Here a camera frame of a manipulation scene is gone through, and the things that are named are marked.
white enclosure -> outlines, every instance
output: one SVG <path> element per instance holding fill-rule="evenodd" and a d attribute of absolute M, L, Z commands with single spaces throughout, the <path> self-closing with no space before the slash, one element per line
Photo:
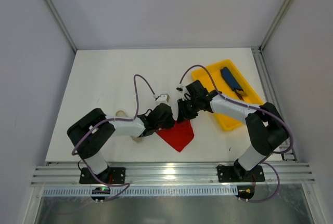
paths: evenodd
<path fill-rule="evenodd" d="M 78 49 L 251 47 L 283 0 L 52 0 Z"/>
<path fill-rule="evenodd" d="M 110 62 L 122 67 L 122 70 L 113 67 L 110 72 L 122 74 L 128 72 L 126 69 L 130 70 L 131 75 L 123 84 L 108 88 L 110 99 L 118 102 L 110 107 L 111 112 L 108 113 L 113 114 L 130 101 L 113 97 L 111 91 L 116 91 L 119 97 L 130 98 L 134 95 L 131 84 L 134 70 L 152 77 L 155 87 L 161 85 L 161 89 L 172 90 L 174 81 L 178 80 L 184 68 L 194 63 L 209 65 L 223 59 L 231 59 L 261 99 L 272 101 L 282 112 L 296 138 L 295 149 L 285 157 L 277 155 L 271 159 L 276 161 L 274 164 L 281 173 L 282 182 L 297 179 L 315 183 L 313 186 L 303 185 L 311 215 L 315 223 L 331 223 L 332 1 L 0 0 L 1 223 L 22 223 L 24 216 L 25 223 L 34 223 L 39 203 L 36 199 L 40 200 L 40 195 L 30 187 L 31 181 L 31 186 L 39 187 L 49 183 L 49 178 L 52 181 L 60 175 L 57 173 L 62 173 L 65 179 L 69 178 L 67 184 L 75 184 L 78 180 L 78 169 L 74 163 L 64 170 L 61 167 L 60 172 L 52 168 L 48 171 L 44 165 L 45 162 L 78 161 L 77 157 L 70 156 L 72 145 L 68 139 L 64 140 L 66 133 L 63 131 L 69 127 L 69 122 L 74 123 L 74 119 L 81 117 L 81 108 L 83 116 L 89 108 L 100 104 L 103 108 L 108 106 L 107 100 L 97 103 L 108 85 L 96 86 L 94 83 L 98 79 L 87 79 L 87 84 L 93 88 L 89 93 L 95 94 L 74 106 L 73 119 L 66 122 L 63 109 L 70 110 L 75 94 L 82 97 L 85 88 L 78 80 L 86 78 L 81 73 L 88 73 L 89 67 L 94 66 L 92 74 L 96 76 L 103 71 L 104 77 L 99 79 L 110 80 L 112 76 L 105 75 Z M 169 69 L 176 67 L 177 78 L 169 81 L 167 76 L 159 74 L 160 68 L 155 69 L 161 65 L 166 70 L 168 49 L 163 52 L 158 49 L 98 51 L 135 48 L 185 48 L 169 49 L 172 56 Z M 137 55 L 142 56 L 138 57 L 142 62 L 135 60 L 126 68 L 125 59 L 134 60 Z M 152 64 L 151 69 L 147 68 L 149 64 Z M 140 86 L 139 90 L 142 90 L 140 101 L 148 107 L 145 104 L 150 99 L 146 97 L 145 86 Z M 126 108 L 133 113 L 133 107 Z M 228 162 L 239 157 L 242 145 L 248 146 L 244 126 L 228 134 L 221 133 L 211 116 L 204 113 L 200 117 L 205 122 L 193 121 L 193 126 L 207 131 L 211 123 L 214 130 L 208 134 L 209 137 L 214 140 L 223 137 L 224 143 L 211 143 L 215 145 L 213 148 L 197 146 L 194 150 L 192 147 L 189 153 L 184 150 L 184 157 L 167 151 L 160 157 L 157 154 L 144 157 L 132 155 L 138 151 L 132 140 L 122 140 L 126 145 L 119 145 L 119 139 L 104 147 L 102 152 L 109 162 L 126 162 L 129 159 L 132 159 L 131 162 L 193 162 L 193 153 L 200 156 L 200 151 L 205 150 L 209 155 L 203 155 L 201 161 L 207 162 L 210 157 L 219 159 L 218 149 L 231 148 L 233 154 L 225 150 L 221 153 L 222 159 Z M 200 133 L 197 137 L 203 139 L 203 132 Z M 147 138 L 147 141 L 152 143 L 156 138 Z M 153 143 L 148 153 L 169 148 L 164 144 Z M 134 167 L 130 171 L 137 171 L 135 165 L 131 166 Z M 215 165 L 209 166 L 203 171 L 207 172 L 205 176 L 209 181 L 213 181 L 210 176 L 215 178 Z M 299 171 L 302 171 L 301 177 L 298 177 Z M 267 168 L 264 172 L 271 180 L 276 179 Z M 30 196 L 32 204 L 27 210 Z M 15 206 L 15 209 L 8 209 L 7 206 Z"/>

metal frame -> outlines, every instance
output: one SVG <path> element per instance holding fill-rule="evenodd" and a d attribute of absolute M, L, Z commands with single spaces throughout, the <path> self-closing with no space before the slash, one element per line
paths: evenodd
<path fill-rule="evenodd" d="M 273 36 L 274 32 L 276 31 L 276 29 L 278 28 L 278 26 L 280 25 L 281 21 L 283 20 L 284 16 L 286 15 L 287 11 L 289 10 L 291 4 L 292 4 L 293 0 L 284 0 L 284 2 L 282 3 L 279 11 L 277 12 L 270 28 L 268 29 L 262 44 L 260 45 L 260 51 L 264 51 L 268 42 L 270 41 L 271 37 Z"/>
<path fill-rule="evenodd" d="M 241 183 L 219 183 L 216 167 L 232 165 L 230 162 L 212 163 L 112 163 L 111 167 L 125 167 L 125 182 L 133 186 L 216 186 L 248 185 Z M 281 183 L 314 183 L 314 176 L 308 163 L 270 162 L 279 173 Z M 275 173 L 263 166 L 266 182 L 275 184 Z M 72 187 L 79 184 L 80 171 L 76 163 L 58 163 L 38 166 L 32 178 L 32 187 Z"/>
<path fill-rule="evenodd" d="M 75 46 L 75 43 L 71 37 L 71 35 L 69 34 L 64 22 L 62 21 L 55 5 L 53 4 L 52 0 L 44 0 L 46 3 L 46 6 L 48 7 L 48 9 L 50 10 L 52 16 L 54 17 L 54 19 L 56 20 L 61 32 L 63 33 L 64 37 L 66 38 L 68 44 L 71 46 L 73 52 L 76 54 L 77 52 L 77 48 Z"/>

white table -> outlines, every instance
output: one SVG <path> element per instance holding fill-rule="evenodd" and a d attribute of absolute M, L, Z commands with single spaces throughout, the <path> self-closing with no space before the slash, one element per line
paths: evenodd
<path fill-rule="evenodd" d="M 128 49 L 78 51 L 63 97 L 56 126 L 48 149 L 47 162 L 78 161 L 72 156 L 73 144 L 66 131 L 94 108 L 114 115 L 125 110 L 134 115 L 136 109 L 133 75 L 143 75 L 156 94 L 168 93 L 174 118 L 177 118 L 176 90 L 180 78 L 193 64 L 210 65 L 230 59 L 259 97 L 265 101 L 257 68 L 250 48 L 193 49 Z M 190 72 L 184 79 L 192 81 Z M 154 108 L 155 102 L 147 85 L 138 82 L 139 113 Z M 195 137 L 178 153 L 158 135 L 145 137 L 141 143 L 130 137 L 110 138 L 101 149 L 108 162 L 220 162 L 234 161 L 250 145 L 246 126 L 224 132 L 213 114 L 200 112 L 191 120 Z M 268 160 L 280 161 L 280 155 Z"/>

purple cable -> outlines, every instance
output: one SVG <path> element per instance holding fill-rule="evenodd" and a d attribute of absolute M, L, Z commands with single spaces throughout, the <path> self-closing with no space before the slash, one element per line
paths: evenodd
<path fill-rule="evenodd" d="M 210 80 L 212 81 L 212 84 L 213 84 L 213 86 L 214 86 L 214 89 L 216 90 L 217 94 L 218 94 L 221 98 L 223 98 L 224 100 L 226 100 L 226 101 L 228 101 L 228 102 L 234 103 L 234 104 L 236 104 L 236 105 L 238 105 L 238 106 L 242 106 L 242 107 L 245 107 L 245 108 L 249 108 L 249 109 L 253 109 L 253 110 L 257 110 L 257 111 L 261 111 L 261 112 L 267 114 L 268 116 L 271 116 L 272 118 L 274 118 L 276 121 L 278 121 L 278 122 L 284 127 L 284 129 L 287 131 L 287 133 L 288 133 L 288 135 L 289 135 L 289 137 L 290 137 L 290 145 L 289 145 L 289 147 L 288 147 L 287 149 L 285 149 L 285 150 L 283 150 L 283 151 L 274 151 L 274 152 L 273 152 L 274 154 L 285 154 L 285 153 L 287 153 L 288 151 L 290 151 L 290 150 L 292 149 L 292 147 L 293 147 L 293 134 L 292 134 L 290 128 L 285 124 L 285 122 L 283 122 L 280 118 L 278 118 L 276 115 L 272 114 L 272 113 L 269 112 L 269 111 L 266 111 L 266 110 L 261 109 L 261 108 L 259 108 L 259 107 L 248 106 L 246 103 L 241 103 L 241 102 L 234 101 L 234 100 L 232 100 L 232 99 L 226 98 L 226 97 L 225 97 L 225 96 L 224 96 L 224 95 L 223 95 L 223 94 L 217 89 L 217 86 L 216 86 L 216 84 L 215 84 L 215 82 L 214 82 L 214 79 L 213 79 L 212 75 L 211 75 L 210 72 L 207 70 L 207 68 L 204 67 L 203 65 L 195 64 L 195 65 L 192 65 L 190 68 L 188 68 L 188 69 L 186 70 L 186 72 L 183 74 L 183 76 L 182 76 L 182 78 L 181 78 L 181 81 L 180 81 L 180 84 L 182 83 L 182 81 L 183 81 L 185 75 L 186 75 L 191 69 L 193 69 L 194 67 L 200 67 L 200 68 L 203 68 L 203 69 L 207 72 L 207 74 L 208 74 Z"/>
<path fill-rule="evenodd" d="M 262 164 L 265 164 L 269 167 L 271 167 L 271 169 L 274 171 L 274 173 L 276 174 L 276 179 L 277 179 L 277 187 L 276 187 L 276 190 L 274 191 L 274 193 L 267 197 L 266 199 L 262 199 L 262 200 L 248 200 L 248 202 L 251 202 L 251 203 L 262 203 L 262 202 L 267 202 L 269 201 L 270 199 L 272 199 L 273 197 L 275 197 L 277 195 L 277 192 L 279 191 L 280 189 L 280 177 L 279 177 L 279 174 L 277 173 L 276 169 L 269 163 L 262 163 Z"/>
<path fill-rule="evenodd" d="M 151 90 L 152 94 L 155 95 L 154 90 L 152 89 L 152 87 L 150 86 L 149 82 L 141 75 L 139 74 L 135 74 L 133 77 L 133 81 L 134 81 L 134 90 L 135 90 L 135 98 L 136 98 L 136 112 L 133 118 L 121 118 L 121 117 L 112 117 L 112 118 L 108 118 L 108 119 L 104 119 L 102 121 L 100 121 L 98 124 L 96 124 L 92 129 L 90 129 L 82 138 L 81 140 L 75 145 L 74 149 L 72 150 L 72 155 L 77 155 L 76 151 L 78 150 L 79 146 L 84 142 L 84 140 L 96 129 L 98 128 L 100 125 L 102 125 L 103 123 L 109 122 L 109 121 L 125 121 L 125 122 L 131 122 L 134 119 L 136 119 L 138 113 L 139 113 L 139 96 L 137 93 L 137 86 L 136 86 L 136 77 L 140 77 L 142 78 L 148 85 L 149 89 Z"/>

